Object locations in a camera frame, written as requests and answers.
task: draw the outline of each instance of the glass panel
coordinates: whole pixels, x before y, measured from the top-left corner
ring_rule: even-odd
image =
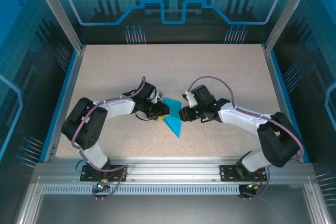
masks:
[[[0,6],[0,216],[14,223],[73,48],[45,0],[0,0]]]
[[[336,173],[336,0],[301,0],[274,52],[316,173]]]
[[[287,0],[60,0],[84,44],[261,43]]]

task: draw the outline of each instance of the enclosure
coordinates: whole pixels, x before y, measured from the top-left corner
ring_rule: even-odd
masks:
[[[2,223],[334,222],[336,0],[0,3]],[[239,186],[250,182],[225,182],[219,168],[260,148],[255,135],[121,115],[99,143],[127,176],[96,202],[96,182],[80,181],[81,157],[61,133],[78,100],[118,97],[146,76],[186,106],[182,94],[209,75],[238,106],[283,112],[302,140],[300,161],[270,166],[265,194],[243,201]],[[219,82],[200,84],[230,99]]]

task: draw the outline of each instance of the blue wall graphic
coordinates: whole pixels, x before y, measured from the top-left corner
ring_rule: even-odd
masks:
[[[60,0],[85,44],[125,43],[129,24],[146,24],[147,43],[223,42],[231,25],[253,25],[246,42],[265,42],[287,0]]]

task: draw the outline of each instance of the blue trim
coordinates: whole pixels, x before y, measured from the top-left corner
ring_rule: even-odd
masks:
[[[77,54],[77,52],[74,50],[74,52],[72,54],[72,57],[71,57],[69,67],[68,67],[67,74],[65,75],[65,79],[64,79],[64,82],[63,82],[61,92],[60,92],[59,97],[58,97],[58,101],[57,101],[57,104],[56,104],[54,115],[51,119],[51,123],[50,123],[50,127],[49,127],[48,134],[47,134],[47,137],[46,137],[46,141],[44,142],[42,153],[41,153],[41,156],[40,156],[40,159],[39,159],[40,163],[43,163],[44,159],[47,156],[48,148],[49,148],[49,145],[50,145],[50,142],[51,142],[51,136],[53,135],[53,131],[54,131],[54,128],[55,128],[55,125],[56,125],[58,113],[60,111],[61,104],[62,104],[64,95],[65,95],[65,90],[67,89],[69,79],[70,79],[70,75],[71,75],[71,72],[72,72],[72,68],[74,67],[76,54]]]
[[[8,146],[8,143],[9,143],[9,140],[11,139],[12,137],[12,134],[13,134],[13,131],[14,131],[14,128],[16,126],[16,123],[17,123],[17,120],[19,119],[20,117],[20,114],[21,114],[21,111],[23,109],[23,101],[22,101],[22,95],[21,95],[21,91],[20,89],[14,85],[13,83],[11,83],[10,81],[8,81],[3,75],[0,74],[0,80],[2,80],[7,86],[9,86],[10,89],[12,89],[16,95],[17,95],[17,99],[19,100],[19,108],[17,109],[16,111],[16,114],[15,114],[15,117],[12,121],[12,124],[11,124],[11,127],[9,128],[8,130],[8,133],[7,133],[7,136],[5,138],[5,141],[1,147],[1,150],[0,150],[0,162],[2,160],[2,157],[4,156],[4,153],[5,153],[5,150],[7,149],[7,146]]]
[[[285,98],[285,103],[286,103],[287,108],[288,108],[289,117],[292,120],[292,124],[293,124],[294,129],[297,131],[300,138],[302,139],[302,135],[301,135],[301,132],[299,130],[299,125],[298,125],[298,122],[296,121],[294,111],[293,111],[293,107],[292,107],[292,104],[290,103],[289,95],[288,95],[288,92],[287,92],[286,86],[285,86],[285,82],[283,81],[282,74],[280,72],[280,68],[279,68],[279,65],[278,65],[278,61],[277,61],[277,58],[275,57],[273,49],[271,50],[270,54],[271,54],[272,61],[273,61],[273,64],[274,64],[274,67],[275,67],[275,70],[276,70],[276,73],[277,73],[277,77],[278,77],[279,82],[280,82],[280,87],[282,89],[282,93],[284,94],[283,97]],[[303,145],[303,149],[304,149],[304,152],[305,152],[304,155],[303,155],[303,161],[305,163],[309,163],[307,150],[306,150],[306,147],[305,147],[303,142],[302,142],[302,145]]]
[[[265,25],[268,23],[268,21],[271,18],[271,15],[278,3],[279,0],[274,0],[274,3],[272,4],[272,7],[266,17],[266,20],[263,22],[240,22],[240,21],[231,21],[229,18],[218,8],[216,5],[208,5],[206,4],[206,0],[185,0],[182,5],[182,20],[181,21],[166,21],[165,20],[165,9],[164,9],[164,3],[162,0],[140,0],[140,5],[131,6],[126,10],[126,12],[117,20],[117,22],[98,22],[98,23],[84,23],[72,0],[68,0],[69,4],[78,20],[78,23],[80,23],[83,26],[117,26],[119,25],[134,9],[145,9],[145,4],[159,4],[160,10],[161,10],[161,22],[165,25],[181,25],[185,23],[186,20],[186,13],[187,13],[187,4],[188,3],[201,3],[202,8],[210,8],[216,11],[220,17],[225,20],[229,25]]]

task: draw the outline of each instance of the cable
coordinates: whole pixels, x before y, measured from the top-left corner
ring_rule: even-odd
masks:
[[[253,194],[249,194],[249,193],[243,193],[243,194],[248,195],[248,196],[253,196]],[[282,216],[284,216],[287,220],[289,220],[290,223],[295,224],[295,222],[292,221],[289,217],[287,217],[287,215],[286,215],[284,212],[282,212],[282,211],[280,210],[280,208],[278,208],[272,201],[270,201],[270,200],[266,200],[266,199],[261,198],[261,197],[258,198],[258,200],[261,200],[261,201],[263,201],[263,202],[265,202],[265,203],[267,203],[267,204],[269,204],[269,205],[272,205],[272,207],[274,207],[275,209],[277,209],[278,212],[279,212]]]
[[[199,80],[201,80],[201,79],[214,79],[214,80],[217,80],[217,81],[221,82],[222,84],[224,84],[224,85],[227,87],[227,89],[230,91],[230,94],[231,94],[231,103],[232,103],[232,105],[233,105],[234,107],[236,106],[236,105],[235,105],[235,99],[234,99],[233,91],[232,91],[232,89],[230,88],[230,86],[229,86],[225,81],[221,80],[220,78],[214,77],[214,76],[201,76],[201,77],[197,78],[196,80],[193,81],[193,83],[191,83],[190,87],[188,88],[188,92],[190,92],[190,90],[191,90],[191,88],[193,87],[193,85],[194,85],[197,81],[199,81]]]
[[[243,113],[243,114],[246,114],[246,115],[251,115],[251,116],[254,116],[256,118],[261,118],[261,119],[264,119],[276,126],[278,126],[279,128],[281,128],[282,130],[284,130],[292,139],[295,140],[295,142],[298,144],[298,146],[300,147],[300,155],[298,157],[294,157],[294,158],[291,158],[292,161],[297,161],[297,160],[300,160],[302,159],[303,157],[303,154],[304,154],[304,150],[303,150],[303,145],[301,144],[301,141],[289,130],[287,129],[286,127],[284,127],[282,124],[278,123],[277,121],[271,119],[271,118],[267,118],[265,116],[260,116],[259,114],[256,114],[256,113],[252,113],[252,112],[249,112],[249,111],[245,111],[245,110],[242,110],[241,108],[238,108],[236,107],[236,110]]]
[[[86,161],[86,162],[87,162],[93,169],[96,169],[96,170],[98,170],[98,171],[100,171],[100,172],[111,173],[111,172],[116,172],[116,171],[118,171],[118,170],[120,170],[120,169],[127,168],[128,165],[122,165],[122,166],[120,166],[120,167],[118,167],[118,168],[115,168],[115,169],[105,170],[105,169],[100,169],[100,168],[96,167],[94,164],[92,164],[91,162],[89,162],[89,160],[85,157],[85,155],[83,154],[83,152],[82,152],[82,150],[80,149],[80,147],[75,145],[75,141],[76,141],[76,138],[77,138],[77,136],[78,136],[80,130],[82,129],[83,125],[85,124],[85,121],[89,118],[89,116],[93,113],[93,111],[94,111],[96,108],[98,108],[99,106],[101,106],[101,105],[103,105],[103,104],[109,104],[110,102],[113,102],[113,101],[118,101],[118,100],[123,100],[123,99],[132,98],[132,97],[136,96],[137,94],[139,94],[140,91],[143,89],[143,87],[144,87],[144,85],[145,85],[146,77],[143,76],[142,79],[141,79],[141,81],[142,81],[141,86],[139,87],[139,89],[138,89],[134,94],[129,95],[129,96],[127,96],[127,97],[122,97],[122,98],[121,98],[121,97],[111,98],[111,99],[108,99],[108,100],[106,100],[106,101],[102,101],[102,102],[98,103],[97,105],[95,105],[95,106],[94,106],[94,107],[93,107],[93,108],[86,114],[86,116],[83,118],[83,120],[82,120],[81,123],[79,124],[78,128],[76,129],[75,134],[73,135],[72,140],[71,140],[71,145],[72,145],[74,148],[76,148],[76,149],[78,150],[78,152],[79,152],[79,154],[82,156],[82,158],[83,158],[83,159],[84,159],[84,160],[85,160],[85,161]]]
[[[260,116],[259,114],[252,113],[252,112],[245,111],[245,110],[242,110],[242,109],[238,108],[238,107],[236,106],[236,104],[235,104],[235,101],[234,101],[234,95],[233,95],[233,91],[232,91],[232,89],[230,88],[230,86],[229,86],[225,81],[221,80],[220,78],[217,78],[217,77],[214,77],[214,76],[202,76],[202,77],[199,77],[199,78],[197,78],[196,80],[194,80],[193,83],[191,83],[190,87],[188,88],[188,92],[190,92],[191,88],[193,87],[193,85],[194,85],[198,80],[201,80],[201,79],[207,79],[207,78],[208,78],[208,79],[215,79],[215,80],[221,82],[222,84],[224,84],[224,85],[227,87],[227,89],[230,91],[230,94],[231,94],[231,103],[232,103],[232,105],[234,106],[234,108],[235,108],[237,111],[239,111],[239,112],[241,112],[241,113],[243,113],[243,114],[246,114],[246,115],[254,116],[254,117],[256,117],[256,118],[264,119],[264,120],[266,120],[266,121],[268,121],[268,122],[270,122],[270,123],[272,123],[272,124],[278,126],[278,127],[281,128],[282,130],[284,130],[288,135],[290,135],[290,137],[291,137],[292,139],[294,139],[294,141],[295,141],[295,142],[298,144],[298,146],[300,147],[300,155],[299,155],[298,157],[292,158],[291,160],[292,160],[292,161],[297,161],[297,160],[302,159],[303,154],[304,154],[304,152],[305,152],[304,149],[303,149],[303,145],[301,144],[301,141],[300,141],[300,140],[299,140],[299,139],[298,139],[298,138],[297,138],[297,137],[296,137],[296,136],[295,136],[289,129],[287,129],[287,128],[284,127],[282,124],[280,124],[280,123],[274,121],[274,120],[271,119],[271,118],[267,118],[267,117],[265,117],[265,116]]]
[[[126,173],[127,173],[127,167],[126,167],[126,169],[123,171],[122,175],[120,176],[120,179],[119,179],[118,183],[116,184],[116,187],[112,190],[112,192],[111,192],[110,194],[108,194],[108,195],[106,195],[106,196],[102,196],[103,199],[107,199],[107,198],[111,197],[111,196],[117,191],[117,189],[118,189],[118,187],[119,187],[119,185],[120,185],[122,179],[123,179],[124,176],[126,175]],[[96,199],[99,199],[99,197],[97,197],[97,194],[95,193],[96,189],[97,189],[97,187],[95,187],[95,188],[93,189],[93,191],[92,191],[92,195],[93,195]]]
[[[77,167],[78,167],[78,165],[81,163],[81,162],[83,162],[85,159],[81,159],[80,161],[78,161],[78,163],[77,163],[77,165],[76,165],[76,167],[75,167],[75,170],[77,171],[77,172],[81,172],[80,170],[77,170]]]
[[[267,170],[267,182],[266,182],[266,186],[264,187],[264,189],[261,191],[261,193],[260,194],[258,194],[258,195],[256,195],[256,196],[253,196],[253,198],[255,198],[255,199],[257,199],[257,198],[259,198],[261,195],[263,195],[265,192],[266,192],[266,190],[267,190],[267,188],[268,188],[268,186],[269,186],[269,182],[270,182],[270,172],[269,172],[269,168],[268,167],[266,167],[266,170]]]

